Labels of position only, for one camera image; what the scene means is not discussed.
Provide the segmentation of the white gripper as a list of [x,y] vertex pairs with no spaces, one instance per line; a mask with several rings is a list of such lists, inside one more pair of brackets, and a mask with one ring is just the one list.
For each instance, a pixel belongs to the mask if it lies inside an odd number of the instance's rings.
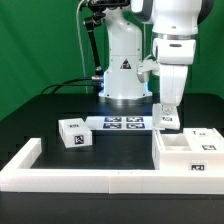
[[160,102],[164,114],[176,113],[175,106],[179,106],[182,100],[187,73],[185,65],[160,65]]

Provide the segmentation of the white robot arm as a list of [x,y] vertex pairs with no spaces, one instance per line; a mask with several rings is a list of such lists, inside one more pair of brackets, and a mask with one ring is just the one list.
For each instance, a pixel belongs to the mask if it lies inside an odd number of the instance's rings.
[[107,7],[109,67],[104,72],[104,102],[137,104],[151,98],[151,73],[160,77],[162,114],[179,106],[194,61],[198,26],[215,0],[130,0]]

